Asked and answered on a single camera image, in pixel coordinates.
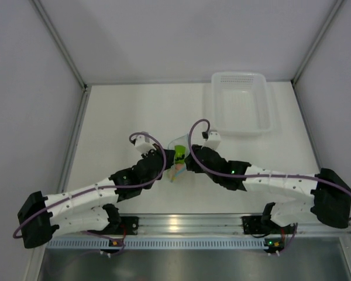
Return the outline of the beige fake garlic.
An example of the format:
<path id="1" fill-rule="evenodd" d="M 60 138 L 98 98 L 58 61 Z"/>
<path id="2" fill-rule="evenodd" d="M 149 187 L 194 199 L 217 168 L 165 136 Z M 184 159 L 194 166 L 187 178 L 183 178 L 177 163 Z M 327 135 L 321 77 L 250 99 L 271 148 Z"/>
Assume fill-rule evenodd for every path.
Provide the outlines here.
<path id="1" fill-rule="evenodd" d="M 167 177 L 171 183 L 176 179 L 176 176 L 177 176 L 177 170 L 169 169 L 167 171 Z"/>

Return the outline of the pink fake egg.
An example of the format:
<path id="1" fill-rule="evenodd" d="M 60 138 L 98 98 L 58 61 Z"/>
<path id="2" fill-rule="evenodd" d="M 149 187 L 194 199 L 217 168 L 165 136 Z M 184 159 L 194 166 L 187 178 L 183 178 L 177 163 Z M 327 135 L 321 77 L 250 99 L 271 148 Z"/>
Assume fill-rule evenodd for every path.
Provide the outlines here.
<path id="1" fill-rule="evenodd" d="M 175 170 L 177 173 L 183 172 L 186 169 L 185 164 L 176 164 L 175 165 Z"/>

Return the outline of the green fake melon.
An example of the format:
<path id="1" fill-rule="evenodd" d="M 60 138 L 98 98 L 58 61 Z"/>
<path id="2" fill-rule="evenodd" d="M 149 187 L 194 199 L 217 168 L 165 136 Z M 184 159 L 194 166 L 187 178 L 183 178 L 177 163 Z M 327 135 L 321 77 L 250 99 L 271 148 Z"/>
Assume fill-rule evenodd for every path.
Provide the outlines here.
<path id="1" fill-rule="evenodd" d="M 183 145 L 175 145 L 174 150 L 174 164 L 184 164 L 187 156 L 187 148 Z"/>

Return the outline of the clear zip top bag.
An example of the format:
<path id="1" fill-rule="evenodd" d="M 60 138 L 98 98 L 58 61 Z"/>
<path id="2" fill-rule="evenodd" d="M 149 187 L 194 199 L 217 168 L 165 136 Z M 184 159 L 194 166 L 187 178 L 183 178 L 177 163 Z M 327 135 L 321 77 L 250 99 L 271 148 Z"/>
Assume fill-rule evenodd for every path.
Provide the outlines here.
<path id="1" fill-rule="evenodd" d="M 174 183 L 181 174 L 187 170 L 185 158 L 190 154 L 188 147 L 188 134 L 172 140 L 167 148 L 175 151 L 173 164 L 167 172 L 170 182 Z"/>

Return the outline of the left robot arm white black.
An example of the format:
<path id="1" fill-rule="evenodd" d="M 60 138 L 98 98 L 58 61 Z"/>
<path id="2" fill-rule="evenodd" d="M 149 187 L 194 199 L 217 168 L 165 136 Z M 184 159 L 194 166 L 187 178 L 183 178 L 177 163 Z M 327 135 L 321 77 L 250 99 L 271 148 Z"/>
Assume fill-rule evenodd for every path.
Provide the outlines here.
<path id="1" fill-rule="evenodd" d="M 18 211 L 19 226 L 13 238 L 32 249 L 73 232 L 116 233 L 122 220 L 115 204 L 151 189 L 173 165 L 175 154 L 174 150 L 155 147 L 132 167 L 87 187 L 58 194 L 30 194 Z"/>

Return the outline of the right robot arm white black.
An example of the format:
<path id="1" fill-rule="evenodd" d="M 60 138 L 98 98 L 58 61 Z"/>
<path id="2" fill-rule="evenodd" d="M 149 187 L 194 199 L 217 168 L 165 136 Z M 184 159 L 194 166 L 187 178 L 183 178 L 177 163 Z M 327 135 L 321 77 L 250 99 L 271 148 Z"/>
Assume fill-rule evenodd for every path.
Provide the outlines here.
<path id="1" fill-rule="evenodd" d="M 351 188 L 331 169 L 316 174 L 281 174 L 249 162 L 226 160 L 215 150 L 193 145 L 185 158 L 188 171 L 206 174 L 214 183 L 230 191 L 264 192 L 288 198 L 269 202 L 261 215 L 267 232 L 290 224 L 320 222 L 332 228 L 349 226 Z"/>

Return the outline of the white plastic basket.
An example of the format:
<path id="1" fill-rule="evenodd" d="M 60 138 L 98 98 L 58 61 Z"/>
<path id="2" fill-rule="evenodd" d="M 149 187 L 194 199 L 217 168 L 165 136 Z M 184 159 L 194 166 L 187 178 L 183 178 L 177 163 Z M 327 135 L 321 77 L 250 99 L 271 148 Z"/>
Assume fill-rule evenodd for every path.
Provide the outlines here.
<path id="1" fill-rule="evenodd" d="M 272 131 L 267 80 L 260 73 L 223 71 L 211 77 L 210 121 L 221 134 L 257 136 Z"/>

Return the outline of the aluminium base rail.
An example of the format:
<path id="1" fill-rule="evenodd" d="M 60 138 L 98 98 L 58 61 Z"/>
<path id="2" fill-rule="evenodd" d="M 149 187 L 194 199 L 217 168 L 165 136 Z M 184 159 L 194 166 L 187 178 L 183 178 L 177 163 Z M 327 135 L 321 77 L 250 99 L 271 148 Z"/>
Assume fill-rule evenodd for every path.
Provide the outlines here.
<path id="1" fill-rule="evenodd" d="M 131 236 L 243 235 L 243 217 L 256 214 L 122 214 L 137 217 Z"/>

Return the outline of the left aluminium frame post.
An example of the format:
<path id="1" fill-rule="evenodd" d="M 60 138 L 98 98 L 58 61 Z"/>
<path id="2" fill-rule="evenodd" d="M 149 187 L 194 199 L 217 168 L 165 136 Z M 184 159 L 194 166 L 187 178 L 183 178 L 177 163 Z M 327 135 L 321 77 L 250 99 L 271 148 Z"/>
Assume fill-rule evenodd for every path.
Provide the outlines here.
<path id="1" fill-rule="evenodd" d="M 79 70 L 77 69 L 77 66 L 70 52 L 68 51 L 67 46 L 64 43 L 64 40 L 61 38 L 57 28 L 55 27 L 49 13 L 46 11 L 46 8 L 44 7 L 43 3 L 39 0 L 30 0 L 29 2 L 35 9 L 35 12 L 39 16 L 40 20 L 42 21 L 42 24 L 46 28 L 53 42 L 56 44 L 56 47 L 58 48 L 61 54 L 61 57 L 68 65 L 68 68 L 72 72 L 73 77 L 77 81 L 78 85 L 81 87 L 81 89 L 85 90 L 87 88 L 87 84 L 84 81 Z"/>

